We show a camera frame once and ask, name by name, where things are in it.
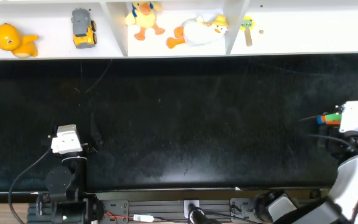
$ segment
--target stuffed animal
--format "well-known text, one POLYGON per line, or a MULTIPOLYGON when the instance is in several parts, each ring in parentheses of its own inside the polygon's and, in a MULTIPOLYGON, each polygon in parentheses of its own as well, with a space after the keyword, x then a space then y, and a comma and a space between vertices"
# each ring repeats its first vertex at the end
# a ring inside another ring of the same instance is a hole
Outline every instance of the stuffed animal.
POLYGON ((37 39, 37 35, 22 35, 10 24, 0 25, 0 49, 11 51, 18 58, 38 56, 34 44, 37 39))
POLYGON ((140 32, 134 35, 136 39, 144 40, 148 28, 153 28, 156 35, 165 32, 165 29, 159 28, 155 23, 157 15, 154 10, 160 12, 161 4, 158 2, 132 2, 132 12, 125 18, 125 23, 129 26, 136 24, 140 27, 140 32))
POLYGON ((189 19, 183 26, 175 28, 175 38, 168 38, 167 46, 172 49, 184 43, 190 46, 210 44, 224 36, 228 26, 226 18, 220 14, 210 23, 204 22, 202 16, 189 19))

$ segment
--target black tabletop surface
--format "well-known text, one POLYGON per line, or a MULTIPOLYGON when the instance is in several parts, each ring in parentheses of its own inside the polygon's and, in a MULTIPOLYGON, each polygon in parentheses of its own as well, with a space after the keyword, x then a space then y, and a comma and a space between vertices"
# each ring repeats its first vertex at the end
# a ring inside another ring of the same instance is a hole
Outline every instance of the black tabletop surface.
MULTIPOLYGON (((109 62, 0 61, 0 192, 53 122, 86 139, 92 113, 104 149, 88 158, 89 191, 335 181, 337 161, 301 134, 315 122, 297 120, 358 100, 358 54, 117 59, 101 77, 109 62)), ((51 153, 15 191, 45 190, 59 164, 51 153)))

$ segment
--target metal bracket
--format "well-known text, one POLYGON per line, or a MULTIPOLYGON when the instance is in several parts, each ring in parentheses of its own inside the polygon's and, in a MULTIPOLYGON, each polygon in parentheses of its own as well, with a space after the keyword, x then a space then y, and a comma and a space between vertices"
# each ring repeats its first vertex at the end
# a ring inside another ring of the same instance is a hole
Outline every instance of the metal bracket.
MULTIPOLYGON (((261 222, 256 216, 255 216, 255 208, 254 208, 254 201, 249 198, 232 198, 230 199, 230 215, 234 217, 239 218, 245 218, 250 221, 254 222, 261 222)), ((237 220, 237 219, 231 219, 233 223, 249 223, 247 221, 237 220)))
POLYGON ((185 218, 189 218, 189 205, 193 204, 196 207, 200 207, 199 200, 184 200, 183 201, 183 213, 185 218))
MULTIPOLYGON (((128 200, 101 200, 103 203, 104 212, 109 211, 117 216, 129 216, 129 202, 128 200)), ((128 224, 128 218, 120 218, 117 220, 114 217, 105 216, 100 224, 128 224)))

